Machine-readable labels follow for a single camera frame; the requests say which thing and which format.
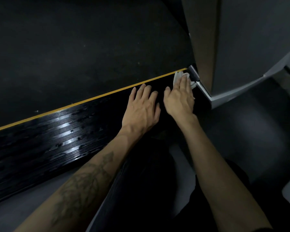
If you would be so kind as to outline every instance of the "forearm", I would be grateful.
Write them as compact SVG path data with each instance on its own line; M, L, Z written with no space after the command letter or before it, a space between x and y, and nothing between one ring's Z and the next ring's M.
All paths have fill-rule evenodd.
M177 121L193 159L200 187L220 231L271 227L244 184L205 135L195 115Z
M16 231L85 231L139 134L118 135L51 195Z

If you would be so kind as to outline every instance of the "yellow edge strip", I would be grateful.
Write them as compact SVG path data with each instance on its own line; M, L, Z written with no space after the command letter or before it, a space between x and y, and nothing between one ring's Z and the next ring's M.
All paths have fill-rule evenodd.
M179 71L184 71L186 70L187 68L183 68L183 69L180 69L180 70L177 70L178 72ZM37 119L37 118L40 118L40 117L43 117L43 116L47 116L47 115L50 115L52 113L55 113L55 112L58 112L58 111L61 111L61 110L64 110L64 109L67 109L67 108L70 108L70 107L74 107L74 106L77 106L77 105L80 105L82 103L85 103L85 102L89 102L89 101L92 101L92 100L95 100L97 98L101 98L101 97L104 97L104 96L107 96L107 95L110 95L110 94L113 94L113 93L116 93L116 92L119 92L119 91L122 91L122 90L125 90L125 89L129 89L129 88L132 88L134 86L137 86L137 85L141 85L141 84L144 84L144 83L147 83L147 82L150 82L150 81L153 81L153 80L156 80L156 79L159 79L159 78L162 78L162 77L165 77L165 76L168 76L168 75L171 75L171 74L174 74L176 71L174 72L170 72L168 74L164 74L162 76L157 76L155 78L152 78L152 79L149 79L149 80L145 80L145 81L142 81L142 82L139 82L139 83L136 83L136 84L133 84L133 85L129 85L129 86L126 86L124 88L121 88L121 89L116 89L114 91L111 91L111 92L108 92L108 93L105 93L105 94L101 94L101 95L98 95L96 97L92 97L92 98L89 98L89 99L86 99L86 100L83 100L83 101L80 101L80 102L77 102L77 103L73 103L71 105L67 105L65 107L61 107L61 108L58 108L58 109L55 109L55 110L52 110L52 111L49 111L49 112L45 112L45 113L42 113L42 114L39 114L39 115L36 115L36 116L33 116L33 117L30 117L30 118L27 118L27 119L24 119L24 120L20 120L20 121L17 121L17 122L14 122L14 123L11 123L11 124L8 124L8 125L4 125L2 127L0 127L0 130L2 129L6 129L6 128L10 128L12 126L15 126L15 125L19 125L19 124L22 124L22 123L25 123L27 121L31 121L31 120L34 120L34 119Z

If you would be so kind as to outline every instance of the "hand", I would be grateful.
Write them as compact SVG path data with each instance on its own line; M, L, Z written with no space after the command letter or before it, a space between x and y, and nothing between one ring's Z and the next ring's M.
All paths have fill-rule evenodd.
M184 75L176 81L172 91L170 87L166 87L163 102L167 113L176 122L192 115L194 97L190 87L190 79Z
M122 119L122 128L143 135L158 123L161 112L159 103L155 106L158 92L150 94L150 91L151 86L145 84L141 85L137 92L135 87L132 89Z

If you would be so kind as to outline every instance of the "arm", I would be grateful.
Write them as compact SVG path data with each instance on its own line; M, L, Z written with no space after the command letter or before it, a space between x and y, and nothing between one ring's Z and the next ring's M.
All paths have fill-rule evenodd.
M160 115L157 91L133 88L118 135L39 206L15 231L85 231L134 144Z
M200 187L209 202L219 231L271 228L265 214L225 162L192 113L190 80L182 77L166 88L164 104L187 141Z

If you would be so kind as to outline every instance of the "tattoo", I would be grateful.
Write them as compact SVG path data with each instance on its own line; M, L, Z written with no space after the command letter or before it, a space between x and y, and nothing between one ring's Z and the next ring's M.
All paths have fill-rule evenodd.
M107 182L112 177L104 170L104 166L113 161L114 153L110 152L103 156L99 165L86 163L81 169L92 169L90 172L74 174L60 189L61 201L55 204L52 225L56 225L63 219L73 216L81 217L86 209L92 206L98 192L98 176L101 175Z

